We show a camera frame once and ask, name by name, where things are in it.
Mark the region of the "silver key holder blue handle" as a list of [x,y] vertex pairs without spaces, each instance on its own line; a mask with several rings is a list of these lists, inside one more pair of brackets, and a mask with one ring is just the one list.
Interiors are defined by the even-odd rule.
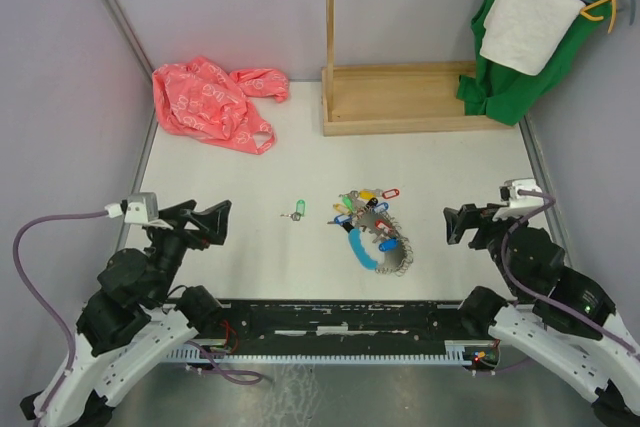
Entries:
[[367,271],[402,276],[414,262],[409,239],[382,203],[346,216],[340,226],[347,234],[352,253]]

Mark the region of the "red tag key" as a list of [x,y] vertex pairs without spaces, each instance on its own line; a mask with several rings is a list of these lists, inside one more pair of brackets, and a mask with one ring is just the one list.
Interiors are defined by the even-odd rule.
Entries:
[[397,234],[396,225],[392,220],[389,220],[389,219],[376,220],[375,227],[388,237],[391,237]]
[[400,195],[400,191],[398,189],[396,189],[396,188],[384,190],[381,193],[381,196],[384,199],[393,199],[393,198],[398,197],[399,195]]

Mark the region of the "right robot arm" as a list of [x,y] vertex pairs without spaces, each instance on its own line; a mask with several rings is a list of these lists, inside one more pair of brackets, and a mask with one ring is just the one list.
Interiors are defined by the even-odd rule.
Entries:
[[606,426],[639,423],[639,343],[615,302],[593,279],[568,267],[565,251],[530,219],[553,205],[518,214],[511,204],[446,208],[446,240],[455,245],[466,231],[469,246],[487,252],[526,317],[495,291],[475,287],[459,307],[467,336],[506,342],[555,373],[590,405]]

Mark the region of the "green shirt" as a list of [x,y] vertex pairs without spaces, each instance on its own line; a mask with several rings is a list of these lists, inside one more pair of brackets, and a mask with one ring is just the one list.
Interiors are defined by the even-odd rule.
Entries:
[[[609,18],[598,27],[606,24]],[[456,94],[464,103],[465,114],[485,115],[508,126],[518,124],[540,97],[569,74],[576,55],[595,30],[580,43],[560,43],[544,69],[536,76],[519,73],[483,58],[480,55],[483,38],[478,41],[472,32],[475,74],[459,77]]]

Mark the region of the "loose green tag key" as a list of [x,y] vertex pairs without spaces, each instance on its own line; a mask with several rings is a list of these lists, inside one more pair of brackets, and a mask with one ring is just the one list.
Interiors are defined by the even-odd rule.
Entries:
[[300,221],[306,213],[306,202],[303,199],[299,199],[296,202],[295,210],[291,213],[282,214],[282,217],[289,218],[292,221]]

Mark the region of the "wooden rack frame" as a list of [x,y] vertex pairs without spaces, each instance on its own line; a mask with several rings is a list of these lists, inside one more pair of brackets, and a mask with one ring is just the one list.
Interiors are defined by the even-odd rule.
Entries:
[[325,136],[465,132],[504,129],[485,115],[468,116],[455,97],[471,61],[337,66],[335,0],[326,0],[322,69]]

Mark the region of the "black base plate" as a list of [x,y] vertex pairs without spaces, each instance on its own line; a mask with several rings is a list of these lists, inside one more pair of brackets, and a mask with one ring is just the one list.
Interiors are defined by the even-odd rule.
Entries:
[[435,301],[225,299],[202,343],[233,354],[439,354],[446,344],[492,345],[470,334],[457,305]]

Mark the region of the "pink patterned cloth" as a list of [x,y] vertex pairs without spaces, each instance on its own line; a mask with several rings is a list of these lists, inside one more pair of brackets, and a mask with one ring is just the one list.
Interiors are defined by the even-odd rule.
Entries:
[[272,125],[253,100],[289,98],[289,79],[272,68],[224,71],[199,56],[164,64],[152,74],[156,120],[167,133],[201,143],[262,155],[276,143]]

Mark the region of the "white towel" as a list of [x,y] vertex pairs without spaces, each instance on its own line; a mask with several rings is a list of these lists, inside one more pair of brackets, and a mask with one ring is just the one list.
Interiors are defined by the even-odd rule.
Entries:
[[483,21],[480,55],[536,76],[585,7],[581,0],[494,0]]

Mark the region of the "loose red tag key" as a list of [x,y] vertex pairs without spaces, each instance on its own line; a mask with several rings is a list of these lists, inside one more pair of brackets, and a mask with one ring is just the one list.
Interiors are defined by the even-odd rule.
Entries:
[[393,199],[393,198],[398,197],[399,195],[400,195],[400,191],[398,189],[396,189],[396,188],[384,190],[381,193],[381,196],[384,199]]

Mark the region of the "yellow tag key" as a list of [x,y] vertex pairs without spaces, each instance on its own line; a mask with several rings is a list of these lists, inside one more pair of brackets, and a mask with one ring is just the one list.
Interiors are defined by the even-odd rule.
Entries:
[[340,215],[348,215],[350,216],[353,213],[353,208],[350,204],[344,203],[335,203],[333,205],[333,209],[338,212]]

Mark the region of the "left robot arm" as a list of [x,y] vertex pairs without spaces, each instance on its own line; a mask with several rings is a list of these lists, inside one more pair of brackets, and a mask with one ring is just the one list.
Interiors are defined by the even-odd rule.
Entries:
[[99,289],[85,303],[73,328],[37,291],[22,266],[18,274],[61,328],[68,352],[42,391],[24,397],[20,409],[35,426],[104,426],[128,391],[173,348],[197,335],[209,337],[221,325],[221,306],[202,286],[187,287],[159,324],[152,312],[169,299],[187,251],[224,244],[232,203],[203,211],[188,200],[161,209],[154,193],[111,203],[89,218],[122,218],[141,227],[150,241],[139,250],[113,254],[98,276]]

